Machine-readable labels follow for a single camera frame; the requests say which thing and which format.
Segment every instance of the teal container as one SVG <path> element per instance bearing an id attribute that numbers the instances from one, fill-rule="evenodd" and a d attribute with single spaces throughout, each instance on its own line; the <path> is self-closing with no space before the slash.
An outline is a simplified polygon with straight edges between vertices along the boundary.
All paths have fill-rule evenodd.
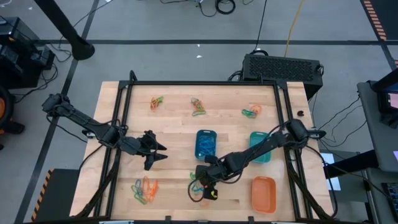
<path id="1" fill-rule="evenodd" d="M 255 146 L 256 144 L 259 144 L 264 138 L 268 136 L 267 133 L 262 133 L 259 131 L 254 131 L 250 134 L 250 142 L 249 142 L 249 147 Z M 266 163 L 271 160 L 271 152 L 267 152 L 264 155 L 258 157 L 257 159 L 253 160 L 253 162 L 257 163 Z"/>

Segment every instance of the wooden table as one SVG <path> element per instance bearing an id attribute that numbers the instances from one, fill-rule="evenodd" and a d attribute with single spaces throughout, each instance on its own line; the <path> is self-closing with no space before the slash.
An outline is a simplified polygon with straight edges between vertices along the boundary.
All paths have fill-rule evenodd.
<path id="1" fill-rule="evenodd" d="M 102 84 L 94 116 L 96 120 L 111 120 L 117 86 L 117 82 Z M 305 116 L 300 119 L 310 128 L 312 120 L 303 84 L 289 83 L 289 95 L 294 116 L 297 116 L 297 111 L 304 111 Z M 151 98 L 159 96 L 164 96 L 164 102 L 156 111 L 151 111 Z M 280 96 L 284 109 L 281 91 Z M 206 115 L 192 116 L 191 97 L 202 100 Z M 262 111 L 256 119 L 249 119 L 241 114 L 242 109 L 248 109 L 252 105 L 262 106 Z M 247 149 L 249 136 L 253 131 L 268 132 L 278 124 L 275 96 L 271 86 L 133 86 L 127 135 L 138 137 L 146 130 L 153 130 L 158 142 L 167 147 L 167 150 L 161 153 L 169 158 L 155 162 L 150 171 L 145 171 L 144 158 L 122 153 L 112 218 L 164 220 L 165 216 L 171 215 L 173 220 L 245 221 L 248 220 L 248 216 L 253 216 L 255 221 L 293 221 L 294 213 L 282 149 L 273 150 L 271 161 L 266 164 L 250 163 L 236 184 L 217 184 L 219 195 L 216 201 L 194 203 L 187 195 L 190 173 L 195 171 L 196 165 L 203 164 L 194 156 L 198 130 L 210 129 L 217 132 L 216 155 L 221 157 L 229 152 Z M 318 149 L 313 140 L 309 145 Z M 98 146 L 97 140 L 89 140 L 85 156 Z M 104 153 L 104 149 L 97 152 L 82 168 L 70 215 L 76 215 L 98 188 Z M 304 149 L 302 160 L 309 191 L 325 211 L 332 214 L 333 208 L 320 158 L 312 151 Z M 152 203 L 142 205 L 134 198 L 131 185 L 145 175 L 151 180 L 159 181 L 159 190 Z M 258 175 L 272 177 L 276 182 L 275 213 L 257 213 L 252 209 L 251 184 L 253 178 Z M 297 192 L 301 216 L 305 217 L 298 188 Z M 107 200 L 106 192 L 101 214 L 104 214 Z"/>

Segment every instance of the blue container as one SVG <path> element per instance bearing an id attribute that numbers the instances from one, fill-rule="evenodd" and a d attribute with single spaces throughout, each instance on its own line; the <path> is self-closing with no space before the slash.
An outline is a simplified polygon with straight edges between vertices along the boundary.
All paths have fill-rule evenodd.
<path id="1" fill-rule="evenodd" d="M 266 137 L 268 137 L 267 133 L 262 133 L 259 131 L 252 132 L 250 134 L 250 143 L 249 147 L 255 146 L 256 144 L 259 144 L 262 140 L 264 140 Z M 257 157 L 253 162 L 257 163 L 266 163 L 271 160 L 271 152 L 267 152 L 264 155 Z"/>
<path id="2" fill-rule="evenodd" d="M 211 130 L 199 130 L 195 144 L 195 157 L 204 160 L 206 155 L 216 155 L 217 133 Z"/>

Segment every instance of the black stand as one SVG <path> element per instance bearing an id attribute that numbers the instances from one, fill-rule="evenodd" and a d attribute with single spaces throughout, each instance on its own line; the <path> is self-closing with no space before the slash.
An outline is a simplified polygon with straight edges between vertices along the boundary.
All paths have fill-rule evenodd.
<path id="1" fill-rule="evenodd" d="M 358 154 L 357 156 L 350 157 L 348 159 L 335 162 L 333 166 L 345 170 L 349 173 L 365 170 L 367 168 L 378 168 L 379 163 L 377 161 L 376 153 L 374 150 Z M 346 174 L 333 166 L 325 166 L 323 170 L 326 174 L 329 174 L 329 178 L 338 177 Z"/>
<path id="2" fill-rule="evenodd" d="M 95 48 L 79 36 L 54 0 L 35 0 L 35 2 L 64 38 L 69 41 L 72 46 L 72 55 L 76 60 L 86 60 L 93 56 Z"/>

